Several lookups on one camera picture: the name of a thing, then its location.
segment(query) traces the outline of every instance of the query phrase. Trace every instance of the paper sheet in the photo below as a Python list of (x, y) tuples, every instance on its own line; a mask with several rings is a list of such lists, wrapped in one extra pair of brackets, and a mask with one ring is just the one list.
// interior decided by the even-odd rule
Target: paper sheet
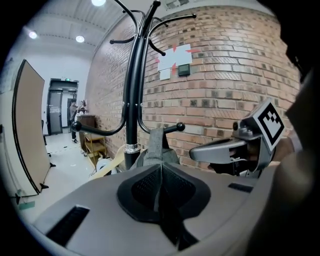
[(177, 46), (175, 51), (173, 48), (165, 50), (165, 56), (158, 53), (158, 71), (170, 69), (174, 64), (176, 66), (192, 63), (192, 55), (187, 50), (190, 50), (190, 44)]
[(160, 80), (170, 79), (170, 68), (163, 69), (160, 71)]

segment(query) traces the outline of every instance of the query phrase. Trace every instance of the metal pipe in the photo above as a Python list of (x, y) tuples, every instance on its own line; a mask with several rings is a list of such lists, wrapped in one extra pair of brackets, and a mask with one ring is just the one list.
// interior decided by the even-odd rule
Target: metal pipe
[(173, 133), (173, 132), (182, 132), (186, 128), (185, 124), (183, 122), (178, 122), (176, 125), (167, 127), (164, 129), (165, 134)]
[(135, 26), (135, 32), (136, 34), (139, 34), (139, 24), (138, 21), (136, 19), (136, 17), (134, 16), (134, 14), (132, 13), (132, 11), (130, 11), (120, 0), (114, 0), (118, 5), (120, 5), (122, 7), (123, 10), (125, 10), (126, 13), (128, 13), (128, 15), (130, 16), (130, 18), (132, 19), (134, 26)]
[(150, 129), (146, 127), (144, 121), (142, 120), (142, 101), (144, 95), (144, 83), (145, 83), (145, 70), (146, 70), (146, 60), (147, 60), (147, 53), (148, 53), (148, 43), (145, 44), (143, 49), (142, 55), (142, 65), (140, 71), (140, 81), (139, 81), (139, 94), (138, 94), (138, 123), (141, 129), (146, 132), (147, 134), (150, 133)]
[(139, 93), (139, 69), (141, 69), (142, 50), (144, 40), (141, 38), (138, 43), (135, 62), (132, 68), (132, 77), (129, 91), (129, 107), (126, 122), (126, 143), (133, 145), (137, 143), (137, 106)]
[(158, 18), (158, 17), (153, 17), (153, 19), (154, 19), (154, 20), (157, 20), (158, 22), (163, 22), (163, 20), (160, 19), (160, 18)]
[(148, 41), (149, 41), (149, 45), (151, 46), (152, 49), (154, 49), (156, 52), (160, 53), (162, 56), (166, 56), (166, 53), (163, 52), (162, 50), (158, 49), (150, 39)]
[(101, 135), (101, 136), (111, 136), (111, 135), (114, 135), (114, 134), (116, 134), (118, 132), (117, 129), (114, 129), (114, 130), (99, 130), (97, 128), (93, 128), (93, 127), (90, 127), (90, 126), (82, 125), (79, 121), (74, 121), (71, 124), (71, 129), (74, 132), (82, 131), (82, 132), (87, 132), (87, 133), (91, 133), (91, 134), (98, 134), (98, 135)]
[(159, 0), (153, 1), (149, 11), (146, 14), (146, 18), (144, 21), (144, 25), (142, 27), (143, 33), (147, 31), (148, 26), (152, 23), (152, 20), (154, 18), (155, 12), (157, 8), (161, 5), (161, 2)]
[(170, 18), (170, 19), (164, 20), (164, 21), (158, 23), (157, 25), (155, 25), (153, 28), (151, 28), (151, 30), (149, 31), (147, 37), (149, 38), (149, 37), (151, 36), (151, 34), (152, 34), (157, 28), (159, 28), (160, 26), (162, 26), (163, 24), (166, 24), (166, 23), (169, 23), (169, 22), (175, 22), (175, 21), (183, 20), (183, 19), (190, 19), (190, 18), (194, 18), (194, 19), (195, 19), (196, 17), (197, 17), (197, 15), (191, 14), (191, 15), (174, 17), (174, 18)]
[(141, 11), (141, 10), (131, 10), (131, 12), (132, 12), (132, 13), (139, 13), (139, 14), (142, 15), (139, 23), (141, 23), (141, 22), (144, 20), (144, 18), (146, 17), (146, 14), (145, 14), (143, 11)]
[(110, 40), (110, 44), (126, 44), (126, 43), (129, 43), (131, 41), (133, 41), (135, 39), (135, 36), (132, 36), (130, 37), (129, 39), (126, 39), (126, 40), (114, 40), (114, 39), (111, 39)]

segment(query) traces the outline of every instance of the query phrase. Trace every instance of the white ceiling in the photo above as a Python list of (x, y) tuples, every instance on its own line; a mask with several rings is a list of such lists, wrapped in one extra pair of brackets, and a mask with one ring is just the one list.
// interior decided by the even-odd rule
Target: white ceiling
[[(262, 12), (269, 11), (256, 0), (184, 0), (182, 6), (169, 9), (165, 3), (179, 0), (161, 0), (156, 16), (161, 18), (185, 9), (208, 6), (240, 6)], [(129, 9), (146, 12), (152, 0), (122, 0)], [(107, 33), (125, 14), (114, 0), (106, 0), (103, 6), (94, 6), (91, 0), (51, 0), (25, 26), (22, 31), (23, 43), (32, 45), (58, 44), (66, 47), (95, 52)], [(38, 37), (30, 39), (28, 33), (36, 31)], [(83, 36), (84, 43), (76, 42), (76, 36)]]

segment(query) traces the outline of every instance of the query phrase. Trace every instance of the curved brick wall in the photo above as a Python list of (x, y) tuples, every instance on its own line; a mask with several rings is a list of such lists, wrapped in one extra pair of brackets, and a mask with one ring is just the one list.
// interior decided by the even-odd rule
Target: curved brick wall
[[(300, 88), (298, 71), (285, 55), (280, 26), (265, 13), (232, 6), (200, 7), (170, 15), (196, 13), (196, 19), (176, 21), (153, 34), (161, 50), (174, 45), (191, 44), (191, 75), (159, 80), (157, 53), (149, 49), (146, 64), (143, 119), (150, 128), (184, 122), (184, 132), (167, 135), (180, 156), (180, 162), (199, 168), (208, 164), (189, 158), (189, 149), (212, 138), (231, 135), (234, 120), (241, 119), (253, 107), (272, 98), (286, 125), (285, 116)], [(109, 40), (127, 38), (133, 33), (129, 19), (122, 21), (96, 53), (88, 76), (86, 98), (89, 112), (98, 116), (102, 129), (114, 128), (121, 117), (124, 76), (130, 45), (110, 45)], [(142, 148), (149, 135), (140, 131)], [(124, 144), (123, 132), (107, 138), (110, 155)]]

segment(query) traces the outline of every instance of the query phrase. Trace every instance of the wooden cabinet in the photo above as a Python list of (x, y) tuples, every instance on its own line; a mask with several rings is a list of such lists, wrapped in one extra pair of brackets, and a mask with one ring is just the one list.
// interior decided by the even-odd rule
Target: wooden cabinet
[[(89, 127), (95, 127), (95, 116), (93, 114), (82, 114), (80, 116), (77, 116), (77, 120), (83, 124), (84, 126), (89, 126)], [(81, 149), (86, 152), (86, 139), (85, 139), (85, 133), (80, 131), (79, 132), (79, 139), (80, 139), (80, 144), (81, 144)]]

